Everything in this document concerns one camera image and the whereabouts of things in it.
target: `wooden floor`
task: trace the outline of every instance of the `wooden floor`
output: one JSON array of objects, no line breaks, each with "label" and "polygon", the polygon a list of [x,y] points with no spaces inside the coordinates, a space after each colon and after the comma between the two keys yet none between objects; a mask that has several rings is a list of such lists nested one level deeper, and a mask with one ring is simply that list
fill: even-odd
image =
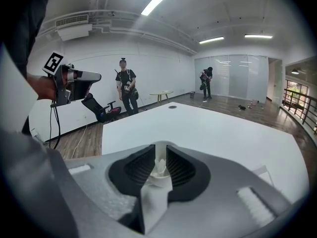
[{"label": "wooden floor", "polygon": [[[242,105],[246,107],[250,104],[250,101],[222,96],[213,96],[211,100],[208,99],[207,102],[203,103],[202,94],[195,94],[194,99],[190,99],[189,94],[186,94],[175,97],[171,101],[254,121],[292,134],[303,154],[310,184],[315,183],[315,176],[317,174],[317,148],[302,127],[285,111],[273,105],[271,101],[267,100],[265,104],[258,103],[256,106],[253,106],[252,109],[247,108],[245,111],[238,109],[238,106]],[[157,104],[153,104],[147,107],[147,109],[156,108],[157,106]],[[57,150],[60,151],[64,159],[100,155],[102,132],[103,124],[101,123],[87,127],[83,140],[77,147],[75,153],[74,149],[80,141],[84,129],[65,135],[60,139]]]}]

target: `chair armrest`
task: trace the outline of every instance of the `chair armrest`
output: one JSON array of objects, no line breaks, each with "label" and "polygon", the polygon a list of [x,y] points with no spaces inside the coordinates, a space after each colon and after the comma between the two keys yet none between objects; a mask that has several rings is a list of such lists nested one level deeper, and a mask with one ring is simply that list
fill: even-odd
[{"label": "chair armrest", "polygon": [[107,108],[109,108],[109,106],[106,106],[106,107],[100,109],[99,112],[102,113],[102,112],[105,111]]},{"label": "chair armrest", "polygon": [[111,106],[111,109],[113,109],[113,103],[114,103],[115,101],[113,101],[113,102],[110,102],[110,103],[108,103],[107,105],[110,105]]}]

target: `railing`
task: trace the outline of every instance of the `railing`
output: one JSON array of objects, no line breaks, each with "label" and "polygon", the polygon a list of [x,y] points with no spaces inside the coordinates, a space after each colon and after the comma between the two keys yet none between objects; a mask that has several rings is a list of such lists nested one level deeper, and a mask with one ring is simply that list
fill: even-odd
[{"label": "railing", "polygon": [[284,89],[282,105],[288,107],[288,112],[312,129],[317,137],[317,99],[306,94]]}]

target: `frosted glass wall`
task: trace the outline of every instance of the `frosted glass wall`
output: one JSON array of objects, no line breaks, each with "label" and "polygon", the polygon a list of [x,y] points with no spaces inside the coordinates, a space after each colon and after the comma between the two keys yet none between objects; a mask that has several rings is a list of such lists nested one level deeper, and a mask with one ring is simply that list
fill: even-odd
[{"label": "frosted glass wall", "polygon": [[213,67],[211,94],[265,102],[268,83],[268,59],[262,56],[230,55],[195,60],[196,92],[200,73]]}]

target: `office chair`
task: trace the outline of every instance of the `office chair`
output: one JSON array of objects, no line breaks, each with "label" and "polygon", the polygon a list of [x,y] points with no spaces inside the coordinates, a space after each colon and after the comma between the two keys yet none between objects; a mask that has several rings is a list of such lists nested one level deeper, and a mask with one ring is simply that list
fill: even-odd
[{"label": "office chair", "polygon": [[112,104],[114,102],[108,103],[108,106],[103,108],[95,100],[94,96],[89,93],[81,103],[95,114],[97,121],[104,123],[106,121],[114,121],[121,112],[121,107],[113,108]]}]

